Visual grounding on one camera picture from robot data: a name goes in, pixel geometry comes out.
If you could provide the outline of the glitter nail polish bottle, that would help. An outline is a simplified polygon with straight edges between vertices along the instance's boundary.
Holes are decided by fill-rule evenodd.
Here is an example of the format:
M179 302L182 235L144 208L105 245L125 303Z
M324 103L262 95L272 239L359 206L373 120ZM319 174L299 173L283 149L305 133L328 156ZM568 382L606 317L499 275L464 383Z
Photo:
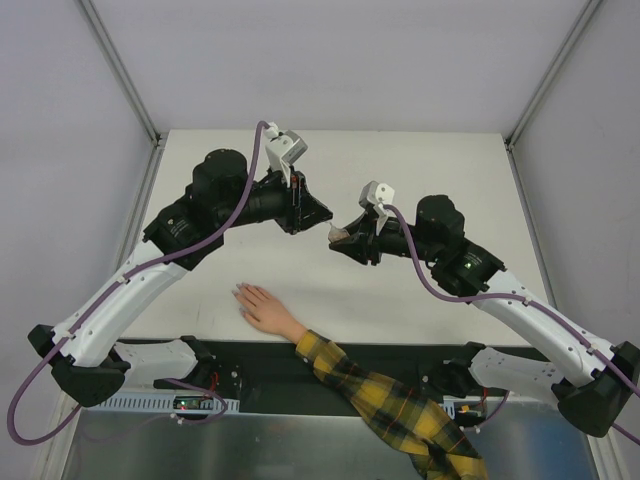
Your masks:
M336 230L329 230L328 241L330 244L333 244L345 240L349 236L350 234L346 229L336 227Z

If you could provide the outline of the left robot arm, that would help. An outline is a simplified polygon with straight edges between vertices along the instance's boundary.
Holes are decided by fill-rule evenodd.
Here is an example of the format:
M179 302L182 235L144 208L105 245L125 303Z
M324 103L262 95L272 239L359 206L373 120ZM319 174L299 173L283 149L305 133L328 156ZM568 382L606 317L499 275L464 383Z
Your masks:
M103 403L122 387L168 388L173 380L191 389L215 389L222 366L195 337L140 345L119 339L163 291L223 246L228 219L236 226L273 220L290 235L332 219L293 167L305 151L269 143L270 166L260 181L250 179L240 152L208 153L184 194L146 227L111 280L115 291L101 290L74 317L29 333L61 389L83 407Z

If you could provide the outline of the yellow plaid sleeve forearm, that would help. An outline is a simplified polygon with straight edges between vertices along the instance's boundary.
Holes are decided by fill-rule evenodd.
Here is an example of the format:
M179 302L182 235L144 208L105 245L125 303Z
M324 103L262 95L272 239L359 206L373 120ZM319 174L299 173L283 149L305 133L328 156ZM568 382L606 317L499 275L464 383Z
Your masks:
M386 445L408 455L423 479L486 479L482 456L444 409L413 387L367 370L312 330L296 355L344 397Z

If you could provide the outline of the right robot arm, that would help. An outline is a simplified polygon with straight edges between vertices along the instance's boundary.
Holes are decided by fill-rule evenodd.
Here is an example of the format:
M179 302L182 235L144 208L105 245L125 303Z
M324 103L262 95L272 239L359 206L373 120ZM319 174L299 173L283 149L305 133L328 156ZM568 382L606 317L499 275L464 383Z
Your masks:
M497 388L556 408L581 432L602 438L639 392L639 349L589 332L536 297L504 263L465 236L464 216L446 195L422 198L414 224L382 202L332 228L329 247L363 265L383 255L409 258L436 298L469 304L494 317L543 355L537 361L469 342L463 354L428 375L434 389L459 398Z

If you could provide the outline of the mannequin hand with painted nails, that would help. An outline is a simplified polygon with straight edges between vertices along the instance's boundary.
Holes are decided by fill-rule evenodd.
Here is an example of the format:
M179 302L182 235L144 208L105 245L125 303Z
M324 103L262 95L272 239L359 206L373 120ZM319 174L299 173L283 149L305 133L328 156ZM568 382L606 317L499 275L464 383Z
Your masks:
M241 305L241 315L255 329L293 344L298 344L306 334L307 328L265 289L241 283L236 285L233 295Z

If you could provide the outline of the green circuit board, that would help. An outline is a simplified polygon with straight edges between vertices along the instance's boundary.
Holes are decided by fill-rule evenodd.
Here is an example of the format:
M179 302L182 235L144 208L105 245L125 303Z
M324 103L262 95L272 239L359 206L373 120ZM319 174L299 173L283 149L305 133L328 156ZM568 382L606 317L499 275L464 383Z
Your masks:
M177 411L211 411L214 401L210 397L176 396L173 408Z

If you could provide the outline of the left aluminium frame post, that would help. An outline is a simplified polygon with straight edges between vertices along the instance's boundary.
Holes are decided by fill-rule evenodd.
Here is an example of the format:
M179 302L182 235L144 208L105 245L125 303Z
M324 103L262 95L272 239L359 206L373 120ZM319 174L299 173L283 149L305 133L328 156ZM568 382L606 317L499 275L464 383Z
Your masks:
M129 104L134 116L153 145L161 140L161 132L156 127L136 88L101 15L91 0L78 0L75 4L88 25L116 83Z

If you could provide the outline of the aluminium frame post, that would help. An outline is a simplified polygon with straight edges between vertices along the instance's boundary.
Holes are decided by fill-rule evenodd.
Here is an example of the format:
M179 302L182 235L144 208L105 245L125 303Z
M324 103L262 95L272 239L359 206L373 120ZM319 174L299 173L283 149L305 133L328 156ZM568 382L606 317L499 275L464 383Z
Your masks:
M161 132L156 127L136 88L101 15L91 0L78 0L75 4L88 25L116 83L129 104L134 116L153 145L161 140Z
M508 152L511 152L515 148L526 128L533 120L536 112L541 107L545 97L553 87L554 82L559 77L565 64L570 60L578 43L586 34L596 15L604 5L604 0L588 0L582 5L514 127L504 138L505 147Z

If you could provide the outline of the right aluminium frame post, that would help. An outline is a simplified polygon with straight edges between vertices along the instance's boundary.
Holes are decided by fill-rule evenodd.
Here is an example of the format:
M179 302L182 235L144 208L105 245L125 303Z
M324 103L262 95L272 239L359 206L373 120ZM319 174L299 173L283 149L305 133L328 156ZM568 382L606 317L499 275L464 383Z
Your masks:
M596 15L604 5L604 0L588 0L582 5L514 127L504 138L505 147L508 152L511 152L515 148L526 128L533 120L536 112L541 107L545 97L553 87L554 82L559 77L565 64L570 60L578 43L586 34Z

